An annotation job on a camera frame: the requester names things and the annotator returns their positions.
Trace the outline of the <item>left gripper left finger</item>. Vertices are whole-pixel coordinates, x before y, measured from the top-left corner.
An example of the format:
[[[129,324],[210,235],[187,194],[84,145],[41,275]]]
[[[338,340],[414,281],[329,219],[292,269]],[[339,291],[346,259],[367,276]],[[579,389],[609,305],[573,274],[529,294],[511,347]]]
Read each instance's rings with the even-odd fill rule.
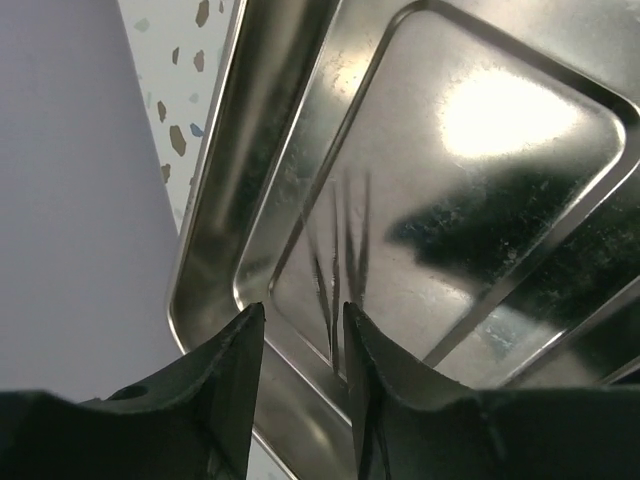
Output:
[[[244,479],[264,345],[254,303],[106,399],[1,394],[4,479]]]

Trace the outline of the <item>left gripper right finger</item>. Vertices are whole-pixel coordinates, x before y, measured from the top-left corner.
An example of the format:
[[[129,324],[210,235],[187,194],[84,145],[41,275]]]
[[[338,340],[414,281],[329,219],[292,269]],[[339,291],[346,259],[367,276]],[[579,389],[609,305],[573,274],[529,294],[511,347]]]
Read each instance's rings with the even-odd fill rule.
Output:
[[[361,479],[635,479],[635,386],[484,389],[421,363],[343,307]]]

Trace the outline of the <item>stainless steel tray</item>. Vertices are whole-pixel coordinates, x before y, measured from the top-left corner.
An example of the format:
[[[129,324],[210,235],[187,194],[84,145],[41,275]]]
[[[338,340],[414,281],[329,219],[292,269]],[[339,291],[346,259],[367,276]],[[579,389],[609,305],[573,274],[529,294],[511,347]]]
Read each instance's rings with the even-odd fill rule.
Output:
[[[290,479],[356,475],[301,216],[342,301],[470,387],[639,368],[635,1],[238,1],[168,300],[180,348],[267,323],[254,435]]]

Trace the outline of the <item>silver hemostat forceps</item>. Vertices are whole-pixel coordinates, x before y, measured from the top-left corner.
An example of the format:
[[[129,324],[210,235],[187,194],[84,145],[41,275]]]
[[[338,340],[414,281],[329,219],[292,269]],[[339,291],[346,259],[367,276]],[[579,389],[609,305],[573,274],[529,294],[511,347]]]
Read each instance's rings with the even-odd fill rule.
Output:
[[[330,269],[326,273],[323,269],[318,229],[310,211],[300,220],[306,237],[308,254],[311,265],[311,276],[315,297],[319,305],[321,318],[324,323],[328,346],[328,361],[332,373],[338,377],[341,374],[341,346],[339,326],[342,309],[343,274],[346,272],[346,247],[344,246],[344,233],[346,228],[341,221],[346,219],[346,214],[341,210],[346,207],[349,181],[347,175],[341,179],[341,188],[337,182],[331,183],[331,246]]]

